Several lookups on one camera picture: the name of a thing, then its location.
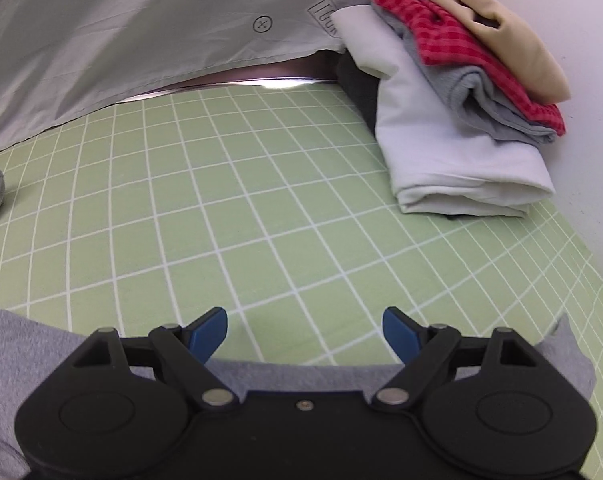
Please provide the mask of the grey sweatshirt garment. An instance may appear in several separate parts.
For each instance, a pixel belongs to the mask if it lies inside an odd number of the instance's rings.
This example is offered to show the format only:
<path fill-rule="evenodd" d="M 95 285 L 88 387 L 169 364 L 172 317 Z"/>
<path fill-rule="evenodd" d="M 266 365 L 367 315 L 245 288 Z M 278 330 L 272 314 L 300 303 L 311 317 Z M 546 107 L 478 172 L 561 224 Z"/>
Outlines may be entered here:
<path fill-rule="evenodd" d="M 202 411 L 158 378 L 149 333 L 82 337 L 0 311 L 0 479 L 578 479 L 597 435 L 594 368 L 566 318 L 540 344 L 462 335 L 450 382 L 402 411 L 371 403 L 399 358 L 214 353 L 238 405 Z"/>

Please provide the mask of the green grid bed sheet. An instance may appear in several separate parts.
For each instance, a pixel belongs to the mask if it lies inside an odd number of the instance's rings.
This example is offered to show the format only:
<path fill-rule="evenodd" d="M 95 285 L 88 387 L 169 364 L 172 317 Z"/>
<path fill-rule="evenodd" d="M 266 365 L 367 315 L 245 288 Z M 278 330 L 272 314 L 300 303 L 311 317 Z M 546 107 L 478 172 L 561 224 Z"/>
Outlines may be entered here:
<path fill-rule="evenodd" d="M 562 315 L 597 371 L 603 278 L 552 203 L 524 218 L 402 214 L 384 159 L 331 84 L 118 104 L 0 153 L 0 309 L 78 334 L 144 335 L 228 311 L 225 359 L 394 362 L 396 306 L 465 335 L 537 341 Z"/>

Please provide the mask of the white folded garment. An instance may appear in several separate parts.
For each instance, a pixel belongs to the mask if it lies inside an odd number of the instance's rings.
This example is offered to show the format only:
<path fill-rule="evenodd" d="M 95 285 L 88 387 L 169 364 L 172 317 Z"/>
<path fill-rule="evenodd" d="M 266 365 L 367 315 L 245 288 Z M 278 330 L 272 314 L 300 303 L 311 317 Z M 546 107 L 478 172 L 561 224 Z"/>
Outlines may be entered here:
<path fill-rule="evenodd" d="M 455 118 L 371 6 L 347 6 L 333 21 L 359 70 L 379 80 L 375 139 L 402 212 L 522 217 L 553 195 L 540 151 Z"/>

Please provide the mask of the grey folded garment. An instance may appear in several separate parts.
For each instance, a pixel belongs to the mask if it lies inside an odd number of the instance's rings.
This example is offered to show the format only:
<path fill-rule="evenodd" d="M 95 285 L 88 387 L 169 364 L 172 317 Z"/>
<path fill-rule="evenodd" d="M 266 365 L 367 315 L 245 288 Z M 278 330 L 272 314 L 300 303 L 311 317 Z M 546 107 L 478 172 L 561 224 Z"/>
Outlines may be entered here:
<path fill-rule="evenodd" d="M 398 35 L 405 51 L 455 118 L 488 133 L 497 141 L 541 146 L 559 137 L 552 128 L 525 118 L 482 68 L 474 65 L 425 65 L 408 27 L 377 4 L 373 4 L 373 10 Z"/>

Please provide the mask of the beige folded garment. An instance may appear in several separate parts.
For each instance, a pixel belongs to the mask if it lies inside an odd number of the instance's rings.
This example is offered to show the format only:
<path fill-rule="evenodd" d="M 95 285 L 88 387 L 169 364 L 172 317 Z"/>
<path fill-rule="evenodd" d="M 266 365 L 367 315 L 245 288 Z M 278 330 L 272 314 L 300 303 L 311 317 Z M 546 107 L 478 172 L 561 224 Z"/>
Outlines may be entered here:
<path fill-rule="evenodd" d="M 497 0 L 429 0 L 461 22 L 542 104 L 571 98 L 562 67 L 538 35 Z"/>

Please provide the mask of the red striped folded garment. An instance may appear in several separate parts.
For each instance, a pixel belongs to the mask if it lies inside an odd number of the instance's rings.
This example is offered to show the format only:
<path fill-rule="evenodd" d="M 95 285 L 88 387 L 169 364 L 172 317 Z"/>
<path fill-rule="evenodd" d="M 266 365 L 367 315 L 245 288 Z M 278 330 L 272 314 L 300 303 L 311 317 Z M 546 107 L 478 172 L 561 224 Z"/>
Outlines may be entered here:
<path fill-rule="evenodd" d="M 372 0 L 399 18 L 416 41 L 417 52 L 427 66 L 474 65 L 513 102 L 525 118 L 565 133 L 564 119 L 556 104 L 542 104 L 526 89 L 499 58 L 461 22 L 429 0 Z"/>

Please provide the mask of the grey duvet with carrots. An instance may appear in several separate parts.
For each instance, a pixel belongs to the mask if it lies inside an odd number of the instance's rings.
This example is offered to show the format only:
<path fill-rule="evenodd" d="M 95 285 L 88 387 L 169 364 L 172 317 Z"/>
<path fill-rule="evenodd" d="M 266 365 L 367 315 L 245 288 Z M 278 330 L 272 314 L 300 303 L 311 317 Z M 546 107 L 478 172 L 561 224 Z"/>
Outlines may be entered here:
<path fill-rule="evenodd" d="M 138 94 L 341 46 L 369 0 L 0 0 L 0 151 Z"/>

